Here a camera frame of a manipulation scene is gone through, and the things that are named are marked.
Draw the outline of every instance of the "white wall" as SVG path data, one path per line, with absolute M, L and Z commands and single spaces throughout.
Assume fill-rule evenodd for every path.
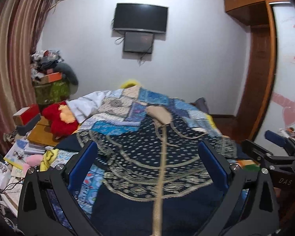
M 41 51 L 43 49 L 43 31 L 41 32 L 41 36 L 37 42 L 36 50 Z
M 111 21 L 119 2 L 169 7 L 166 39 L 156 37 L 142 66 L 114 44 Z M 223 0 L 65 0 L 51 10 L 43 33 L 43 49 L 59 49 L 79 78 L 73 98 L 136 79 L 187 102 L 205 97 L 211 113 L 235 111 L 247 36 L 224 12 Z
M 237 98 L 237 103 L 234 111 L 234 116 L 237 115 L 240 104 L 242 102 L 242 96 L 244 94 L 245 86 L 246 86 L 246 80 L 248 76 L 248 69 L 249 69 L 249 62 L 250 62 L 250 48 L 251 48 L 251 31 L 250 27 L 245 27 L 246 29 L 246 35 L 247 35 L 247 40 L 246 40 L 246 59 L 245 59 L 245 64 L 244 64 L 244 73 L 242 76 L 242 81 L 239 87 L 239 92 L 238 92 L 238 98 Z

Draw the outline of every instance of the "red plush toy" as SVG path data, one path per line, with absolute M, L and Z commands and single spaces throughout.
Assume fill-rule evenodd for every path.
M 79 126 L 65 101 L 46 107 L 42 115 L 52 122 L 50 131 L 56 137 L 71 135 Z

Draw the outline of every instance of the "television screen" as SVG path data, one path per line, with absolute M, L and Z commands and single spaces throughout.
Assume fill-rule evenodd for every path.
M 124 52 L 151 54 L 154 34 L 144 32 L 126 32 L 124 35 Z
M 117 3 L 113 29 L 165 34 L 167 14 L 168 7 Z

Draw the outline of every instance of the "yellow cloth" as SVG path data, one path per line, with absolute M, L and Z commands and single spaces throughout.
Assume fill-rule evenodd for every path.
M 59 149 L 51 149 L 44 153 L 39 171 L 46 171 L 57 157 Z
M 80 124 L 79 124 L 78 128 L 76 129 L 76 131 L 74 131 L 72 134 L 74 134 L 74 133 L 78 132 L 78 130 L 79 130 L 79 127 L 81 127 L 81 125 L 82 125 L 82 123 L 80 123 Z
M 138 85 L 138 86 L 141 86 L 141 84 L 139 82 L 137 82 L 136 80 L 133 80 L 133 79 L 129 79 L 128 81 L 124 82 L 120 88 L 121 89 L 127 89 L 127 88 L 130 88 L 130 87 L 133 87 L 135 85 Z
M 212 116 L 206 114 L 206 117 L 207 117 L 207 119 L 208 119 L 208 122 L 211 124 L 212 128 L 213 128 L 213 129 L 217 129 L 217 126 L 215 125 Z

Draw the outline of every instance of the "curtain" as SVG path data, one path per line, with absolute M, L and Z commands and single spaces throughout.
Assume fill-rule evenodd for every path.
M 6 0 L 0 5 L 0 153 L 9 150 L 3 133 L 15 129 L 12 115 L 35 103 L 31 54 L 53 0 Z

